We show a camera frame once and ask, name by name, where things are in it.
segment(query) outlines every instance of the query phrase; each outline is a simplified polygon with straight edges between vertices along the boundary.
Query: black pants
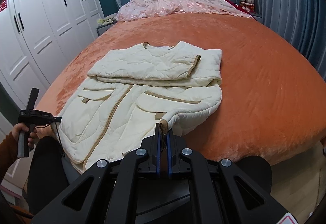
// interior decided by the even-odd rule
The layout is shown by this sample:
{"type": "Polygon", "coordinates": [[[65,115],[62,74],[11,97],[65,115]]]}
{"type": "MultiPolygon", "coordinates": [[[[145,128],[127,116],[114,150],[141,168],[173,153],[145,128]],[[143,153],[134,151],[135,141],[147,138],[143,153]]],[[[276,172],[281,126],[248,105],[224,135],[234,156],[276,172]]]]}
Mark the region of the black pants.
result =
{"type": "MultiPolygon", "coordinates": [[[[250,156],[236,163],[266,192],[272,188],[272,170],[263,158],[250,156]]],[[[37,214],[69,185],[62,167],[61,147],[52,137],[36,146],[27,183],[29,211],[37,214]]]]}
{"type": "Polygon", "coordinates": [[[35,148],[28,175],[27,202],[30,213],[37,214],[68,185],[59,143],[52,137],[43,137],[35,148]]]}

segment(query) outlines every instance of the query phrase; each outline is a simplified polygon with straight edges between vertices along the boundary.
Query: pink lace cloth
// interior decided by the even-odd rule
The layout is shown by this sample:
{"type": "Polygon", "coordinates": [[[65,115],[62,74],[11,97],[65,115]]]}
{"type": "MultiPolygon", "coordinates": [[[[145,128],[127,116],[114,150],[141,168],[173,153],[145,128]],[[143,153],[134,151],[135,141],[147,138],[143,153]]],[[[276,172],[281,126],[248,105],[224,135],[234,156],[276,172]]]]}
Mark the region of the pink lace cloth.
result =
{"type": "Polygon", "coordinates": [[[226,0],[130,0],[119,9],[117,20],[128,22],[173,13],[216,13],[253,18],[226,0]]]}

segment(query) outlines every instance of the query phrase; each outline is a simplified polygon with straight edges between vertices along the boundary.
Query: orange bedspread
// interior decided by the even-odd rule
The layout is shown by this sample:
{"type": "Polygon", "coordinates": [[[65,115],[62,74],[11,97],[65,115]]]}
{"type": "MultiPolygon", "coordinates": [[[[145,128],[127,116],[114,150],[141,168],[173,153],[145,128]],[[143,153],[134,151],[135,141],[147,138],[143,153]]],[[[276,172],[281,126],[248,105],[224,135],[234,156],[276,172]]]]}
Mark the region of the orange bedspread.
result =
{"type": "Polygon", "coordinates": [[[222,49],[222,103],[185,136],[206,158],[259,155],[271,164],[326,136],[326,84],[309,62],[269,28],[244,17],[180,13],[120,22],[90,44],[58,76],[37,109],[57,115],[111,49],[180,40],[222,49]]]}

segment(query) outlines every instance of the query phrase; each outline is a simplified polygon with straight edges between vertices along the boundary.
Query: curtain fold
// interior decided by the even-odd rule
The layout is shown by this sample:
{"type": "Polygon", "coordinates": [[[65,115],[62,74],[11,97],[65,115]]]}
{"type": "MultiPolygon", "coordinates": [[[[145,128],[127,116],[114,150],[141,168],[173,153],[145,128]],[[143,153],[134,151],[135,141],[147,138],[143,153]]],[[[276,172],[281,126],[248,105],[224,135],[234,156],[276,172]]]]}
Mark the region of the curtain fold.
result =
{"type": "Polygon", "coordinates": [[[326,81],[325,0],[255,0],[262,23],[292,44],[326,81]]]}

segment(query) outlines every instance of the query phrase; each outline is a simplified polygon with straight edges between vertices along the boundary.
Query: metal pivot bolt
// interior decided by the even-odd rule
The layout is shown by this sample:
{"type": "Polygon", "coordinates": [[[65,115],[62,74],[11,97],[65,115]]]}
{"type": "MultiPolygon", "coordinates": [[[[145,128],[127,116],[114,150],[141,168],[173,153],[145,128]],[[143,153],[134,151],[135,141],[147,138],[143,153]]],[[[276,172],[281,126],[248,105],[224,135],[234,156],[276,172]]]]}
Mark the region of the metal pivot bolt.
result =
{"type": "Polygon", "coordinates": [[[108,162],[106,160],[99,160],[96,165],[97,167],[103,168],[108,164],[108,162]]]}
{"type": "Polygon", "coordinates": [[[143,156],[143,155],[146,154],[146,150],[145,149],[138,149],[138,150],[136,150],[136,154],[138,156],[143,156]]]}
{"type": "Polygon", "coordinates": [[[192,150],[189,149],[189,148],[184,148],[184,149],[182,150],[182,154],[183,154],[183,155],[190,155],[191,153],[192,153],[192,150]]]}
{"type": "Polygon", "coordinates": [[[223,159],[223,160],[221,160],[221,164],[224,167],[229,167],[229,166],[231,166],[232,162],[229,159],[223,159]]]}

